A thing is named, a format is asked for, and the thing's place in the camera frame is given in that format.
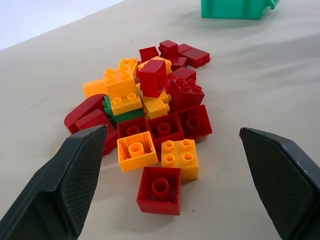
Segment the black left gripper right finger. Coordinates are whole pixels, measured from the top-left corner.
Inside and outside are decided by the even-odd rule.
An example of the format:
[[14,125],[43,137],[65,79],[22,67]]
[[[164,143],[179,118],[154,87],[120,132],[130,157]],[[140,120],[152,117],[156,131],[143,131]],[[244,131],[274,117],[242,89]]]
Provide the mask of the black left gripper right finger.
[[243,127],[250,173],[264,208],[283,240],[320,238],[320,168],[292,140]]

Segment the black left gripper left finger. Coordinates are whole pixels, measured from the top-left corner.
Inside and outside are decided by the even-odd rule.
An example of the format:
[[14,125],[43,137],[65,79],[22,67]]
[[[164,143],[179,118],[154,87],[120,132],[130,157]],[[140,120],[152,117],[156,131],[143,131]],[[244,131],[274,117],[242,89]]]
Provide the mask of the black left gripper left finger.
[[69,136],[4,215],[0,238],[78,239],[96,191],[107,134],[107,126],[98,125]]

